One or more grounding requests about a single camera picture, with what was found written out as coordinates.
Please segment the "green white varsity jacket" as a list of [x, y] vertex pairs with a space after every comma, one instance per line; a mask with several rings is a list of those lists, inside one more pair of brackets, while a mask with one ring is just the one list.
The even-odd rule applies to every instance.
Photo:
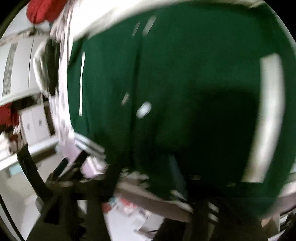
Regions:
[[144, 190], [263, 217], [295, 161], [295, 40], [265, 2], [70, 4], [34, 55], [61, 125]]

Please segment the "white drawer cabinet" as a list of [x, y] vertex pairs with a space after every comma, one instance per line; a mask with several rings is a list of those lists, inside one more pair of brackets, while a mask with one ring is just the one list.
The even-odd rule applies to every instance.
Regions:
[[1, 160], [4, 160], [25, 145], [29, 147], [49, 140], [54, 134], [49, 127], [50, 111], [37, 104], [6, 117], [1, 125]]

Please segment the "red quilt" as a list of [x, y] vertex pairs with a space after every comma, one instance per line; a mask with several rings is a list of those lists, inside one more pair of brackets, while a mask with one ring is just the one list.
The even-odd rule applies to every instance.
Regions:
[[31, 0], [26, 16], [33, 24], [44, 21], [52, 23], [58, 18], [67, 2], [67, 0]]

